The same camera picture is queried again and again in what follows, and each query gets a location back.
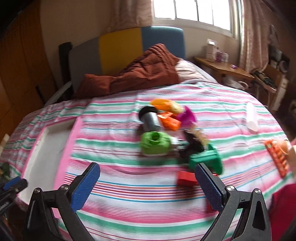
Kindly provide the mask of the dark green plastic tube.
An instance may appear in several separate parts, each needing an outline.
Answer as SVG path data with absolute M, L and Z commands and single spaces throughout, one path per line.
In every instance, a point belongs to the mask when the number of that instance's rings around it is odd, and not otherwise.
M 222 159 L 212 144 L 208 144 L 207 150 L 189 157 L 190 170 L 194 171 L 195 166 L 199 163 L 204 163 L 214 174 L 221 175 L 223 173 Z

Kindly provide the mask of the red plastic part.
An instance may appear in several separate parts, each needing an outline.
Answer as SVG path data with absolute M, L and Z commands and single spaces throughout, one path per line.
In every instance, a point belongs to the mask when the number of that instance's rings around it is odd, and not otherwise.
M 177 178 L 178 186 L 194 187 L 198 186 L 198 181 L 195 177 L 195 174 L 187 171 L 179 171 Z

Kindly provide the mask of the dark brown fluted part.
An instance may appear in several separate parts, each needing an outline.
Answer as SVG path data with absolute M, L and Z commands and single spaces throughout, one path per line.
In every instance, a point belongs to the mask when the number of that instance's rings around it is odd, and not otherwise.
M 205 150 L 201 141 L 189 130 L 184 130 L 184 141 L 179 141 L 178 152 L 181 158 L 189 159 L 192 154 L 201 153 Z

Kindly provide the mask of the light green round part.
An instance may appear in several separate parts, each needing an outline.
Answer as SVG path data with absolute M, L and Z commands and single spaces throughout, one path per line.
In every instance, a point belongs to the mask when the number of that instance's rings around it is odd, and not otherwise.
M 140 148 L 145 156 L 165 156 L 171 149 L 171 136 L 165 132 L 145 132 L 140 137 Z

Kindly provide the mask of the purple perforated ball stand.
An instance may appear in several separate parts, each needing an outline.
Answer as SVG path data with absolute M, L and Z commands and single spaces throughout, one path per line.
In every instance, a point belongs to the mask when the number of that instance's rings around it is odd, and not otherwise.
M 191 109 L 188 108 L 187 106 L 184 106 L 183 110 L 184 111 L 182 113 L 179 113 L 175 116 L 175 119 L 181 123 L 181 127 L 194 124 L 196 122 L 196 118 L 193 112 L 191 111 Z

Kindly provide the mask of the orange perforated cube block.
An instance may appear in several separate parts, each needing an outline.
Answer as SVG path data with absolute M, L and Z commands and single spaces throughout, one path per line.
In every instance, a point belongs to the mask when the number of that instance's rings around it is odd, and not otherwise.
M 181 122 L 173 118 L 173 114 L 170 112 L 165 111 L 165 112 L 159 113 L 158 118 L 161 121 L 164 128 L 177 131 L 181 126 Z

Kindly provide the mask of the grey cylinder with black cap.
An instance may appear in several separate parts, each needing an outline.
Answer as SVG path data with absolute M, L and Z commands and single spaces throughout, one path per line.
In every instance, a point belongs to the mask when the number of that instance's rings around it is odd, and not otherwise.
M 144 106 L 138 113 L 138 118 L 142 122 L 145 132 L 160 132 L 163 130 L 158 118 L 158 110 L 152 106 Z

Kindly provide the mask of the pink white shallow tray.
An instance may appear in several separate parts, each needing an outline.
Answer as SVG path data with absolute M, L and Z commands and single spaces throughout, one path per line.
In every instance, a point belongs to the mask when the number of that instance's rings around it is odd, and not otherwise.
M 70 154 L 82 126 L 82 118 L 69 118 L 43 127 L 24 166 L 22 178 L 28 187 L 18 195 L 29 205 L 33 191 L 56 190 L 64 184 Z

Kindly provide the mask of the orange grid rack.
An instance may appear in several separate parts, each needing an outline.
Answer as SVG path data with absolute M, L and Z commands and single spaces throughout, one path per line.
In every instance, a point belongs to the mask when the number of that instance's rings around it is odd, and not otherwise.
M 287 158 L 288 151 L 291 148 L 290 142 L 282 139 L 267 140 L 264 142 L 264 145 L 276 165 L 281 178 L 284 178 L 289 170 Z

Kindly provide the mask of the white translucent tube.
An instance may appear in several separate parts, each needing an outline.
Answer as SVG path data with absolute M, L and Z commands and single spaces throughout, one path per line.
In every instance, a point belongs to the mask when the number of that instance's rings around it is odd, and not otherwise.
M 251 102 L 248 102 L 246 104 L 246 122 L 247 122 L 247 127 L 251 133 L 258 133 L 259 131 L 258 114 L 255 106 Z

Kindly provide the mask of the striped pink green bedspread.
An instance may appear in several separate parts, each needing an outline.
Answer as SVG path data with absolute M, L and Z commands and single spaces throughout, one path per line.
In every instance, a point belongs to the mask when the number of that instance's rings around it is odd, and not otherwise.
M 177 153 L 146 157 L 140 150 L 141 108 L 163 98 L 187 106 L 196 126 L 210 140 L 223 162 L 221 179 L 238 190 L 262 190 L 266 204 L 274 192 L 293 183 L 281 178 L 264 146 L 286 139 L 272 114 L 250 94 L 217 83 L 185 81 L 177 85 L 124 92 L 106 97 L 65 101 L 28 114 L 1 154 L 12 176 L 22 174 L 29 152 L 45 125 L 81 117 L 82 128 L 70 154 L 64 183 L 70 183 L 91 162 L 101 175 L 85 206 L 78 211 L 95 240 L 200 240 L 215 214 L 206 211 L 200 187 L 176 185 L 187 162 Z M 258 114 L 258 133 L 246 122 L 246 104 Z

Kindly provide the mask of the wooden wardrobe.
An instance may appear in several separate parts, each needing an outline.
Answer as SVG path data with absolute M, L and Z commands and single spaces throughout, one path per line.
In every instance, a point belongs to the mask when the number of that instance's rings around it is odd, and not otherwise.
M 1 30 L 1 137 L 57 90 L 41 28 L 41 1 L 1 1 L 1 16 L 24 9 Z

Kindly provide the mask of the pale pink pillow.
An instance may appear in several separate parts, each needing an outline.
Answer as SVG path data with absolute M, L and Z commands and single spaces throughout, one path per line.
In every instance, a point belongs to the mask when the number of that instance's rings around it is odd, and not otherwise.
M 175 65 L 180 82 L 195 80 L 197 82 L 218 83 L 215 78 L 190 61 L 180 59 Z

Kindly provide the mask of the white box on desk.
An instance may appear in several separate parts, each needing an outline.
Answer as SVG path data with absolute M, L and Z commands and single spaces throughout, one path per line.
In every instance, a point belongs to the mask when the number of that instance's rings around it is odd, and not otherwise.
M 217 55 L 217 42 L 211 39 L 207 39 L 206 45 L 206 60 L 210 62 L 216 61 Z

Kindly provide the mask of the window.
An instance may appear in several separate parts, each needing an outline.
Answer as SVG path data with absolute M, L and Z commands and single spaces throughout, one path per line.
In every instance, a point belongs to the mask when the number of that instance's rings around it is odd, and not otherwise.
M 234 3 L 234 1 L 153 1 L 154 21 L 232 32 Z

